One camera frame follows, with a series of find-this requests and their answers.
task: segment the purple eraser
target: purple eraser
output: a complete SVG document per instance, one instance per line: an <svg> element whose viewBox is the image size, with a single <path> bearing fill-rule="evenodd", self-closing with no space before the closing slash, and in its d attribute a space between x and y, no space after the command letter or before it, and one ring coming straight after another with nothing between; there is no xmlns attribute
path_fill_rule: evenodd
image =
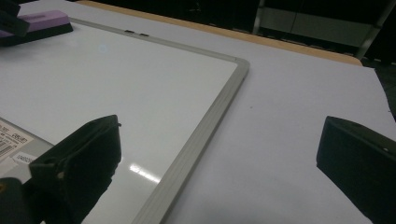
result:
<svg viewBox="0 0 396 224"><path fill-rule="evenodd" d="M19 16L19 19L30 23L27 33L48 29L51 27L66 25L70 23L68 16L59 10L40 12L36 14ZM0 37L11 36L8 32L0 31Z"/></svg>

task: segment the white tabletop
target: white tabletop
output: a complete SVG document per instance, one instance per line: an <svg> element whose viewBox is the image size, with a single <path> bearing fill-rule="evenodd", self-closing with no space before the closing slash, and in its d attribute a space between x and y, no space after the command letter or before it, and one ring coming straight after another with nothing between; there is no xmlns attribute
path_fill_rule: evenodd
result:
<svg viewBox="0 0 396 224"><path fill-rule="evenodd" d="M22 5L21 14L50 9L250 62L166 223L370 223L316 167L316 155L326 116L396 139L374 70L60 0Z"/></svg>

